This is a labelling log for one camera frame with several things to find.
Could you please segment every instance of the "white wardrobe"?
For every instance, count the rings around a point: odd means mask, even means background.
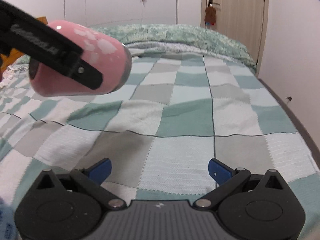
[[[66,20],[84,26],[176,23],[177,0],[65,0]]]
[[[177,0],[5,0],[34,17],[84,26],[176,24]]]

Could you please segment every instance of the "brown bag hanging on door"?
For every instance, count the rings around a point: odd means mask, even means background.
[[[213,6],[207,7],[205,9],[204,22],[210,23],[211,25],[214,25],[217,22],[216,13],[217,13],[217,11]]]

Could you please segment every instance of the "door frame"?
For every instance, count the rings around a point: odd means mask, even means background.
[[[204,23],[203,19],[205,16],[205,9],[207,8],[207,1],[208,0],[201,0],[201,25],[200,26],[203,28],[205,28],[205,23]],[[265,42],[266,42],[267,25],[268,25],[268,10],[269,10],[269,0],[264,0],[262,31],[261,31],[261,38],[260,38],[256,76],[258,76],[258,74],[259,74],[262,56],[263,56],[263,50],[264,50],[264,46],[265,46]]]

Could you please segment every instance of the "patchwork quilt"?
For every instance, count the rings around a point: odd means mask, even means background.
[[[102,158],[102,186],[132,199],[191,202],[217,185],[208,162],[277,169],[303,205],[302,236],[320,220],[320,176],[283,109],[245,65],[196,53],[131,49],[116,92],[44,98],[26,71],[0,91],[0,194],[15,209],[43,169],[67,173]]]

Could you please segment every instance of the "metal pin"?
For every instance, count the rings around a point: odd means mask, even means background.
[[[122,199],[111,199],[108,205],[113,208],[118,208],[124,205],[124,201]]]
[[[198,207],[209,207],[211,205],[211,201],[209,199],[205,199],[205,198],[198,199],[196,201],[196,205]]]
[[[84,72],[84,68],[83,67],[78,68],[78,73],[79,74],[82,74],[83,72]]]

